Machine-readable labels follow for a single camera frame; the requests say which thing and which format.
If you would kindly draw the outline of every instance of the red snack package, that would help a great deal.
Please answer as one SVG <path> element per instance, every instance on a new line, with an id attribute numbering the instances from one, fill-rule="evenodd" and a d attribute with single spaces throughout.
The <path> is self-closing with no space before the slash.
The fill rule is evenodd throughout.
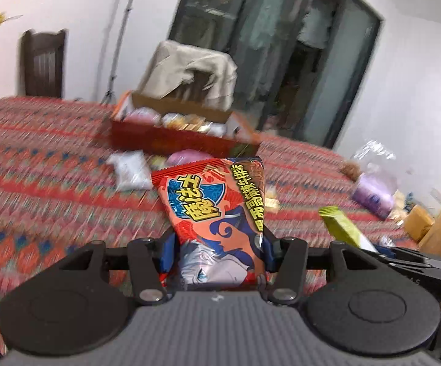
<path id="1" fill-rule="evenodd" d="M 255 285 L 264 275 L 261 160 L 203 160 L 152 180 L 180 239 L 181 287 Z"/>

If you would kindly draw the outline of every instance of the circular black cover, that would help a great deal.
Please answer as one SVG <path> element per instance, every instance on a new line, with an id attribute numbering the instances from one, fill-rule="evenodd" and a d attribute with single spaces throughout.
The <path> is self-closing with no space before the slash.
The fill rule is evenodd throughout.
<path id="1" fill-rule="evenodd" d="M 436 299 L 385 269 L 350 271 L 308 300 L 310 324 L 325 340 L 361 355 L 388 356 L 422 346 L 439 326 Z"/>
<path id="2" fill-rule="evenodd" d="M 86 271 L 39 274 L 0 303 L 0 332 L 10 348 L 62 356 L 101 346 L 127 323 L 127 298 Z"/>

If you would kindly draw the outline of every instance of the red patterned tablecloth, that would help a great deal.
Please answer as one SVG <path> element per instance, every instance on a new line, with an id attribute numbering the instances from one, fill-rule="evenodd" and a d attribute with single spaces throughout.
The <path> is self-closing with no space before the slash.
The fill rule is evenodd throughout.
<path id="1" fill-rule="evenodd" d="M 158 237 L 169 226 L 155 191 L 116 193 L 105 160 L 112 107 L 42 97 L 0 100 L 0 298 L 9 290 L 92 239 L 123 246 Z M 342 158 L 330 150 L 263 135 L 259 155 L 281 210 L 267 213 L 278 237 L 311 246 L 331 241 L 317 215 L 338 205 L 371 241 L 387 235 L 412 246 L 392 221 L 380 221 L 348 197 L 352 182 L 338 172 Z M 113 276 L 121 285 L 125 274 Z M 314 290 L 325 283 L 311 273 Z M 0 349 L 4 348 L 0 338 Z"/>

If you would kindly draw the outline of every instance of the yellow chinese characters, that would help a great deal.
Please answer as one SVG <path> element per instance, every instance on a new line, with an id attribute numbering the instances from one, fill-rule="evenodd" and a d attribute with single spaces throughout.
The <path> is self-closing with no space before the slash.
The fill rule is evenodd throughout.
<path id="1" fill-rule="evenodd" d="M 181 188 L 175 192 L 183 205 L 183 210 L 193 221 L 203 221 L 221 215 L 210 199 L 205 199 L 200 189 L 200 176 L 186 174 L 177 178 Z"/>
<path id="2" fill-rule="evenodd" d="M 263 232 L 264 203 L 259 188 L 256 187 L 253 182 L 251 182 L 251 177 L 249 177 L 249 173 L 244 169 L 242 165 L 231 165 L 231 172 L 236 179 L 242 195 L 244 196 L 246 207 L 253 217 L 257 229 Z"/>

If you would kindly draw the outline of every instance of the white package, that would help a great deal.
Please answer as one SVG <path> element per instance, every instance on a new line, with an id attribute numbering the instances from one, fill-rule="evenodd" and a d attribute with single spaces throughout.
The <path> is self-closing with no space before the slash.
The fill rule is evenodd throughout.
<path id="1" fill-rule="evenodd" d="M 107 159 L 116 171 L 116 191 L 151 190 L 151 171 L 141 150 L 115 152 Z"/>

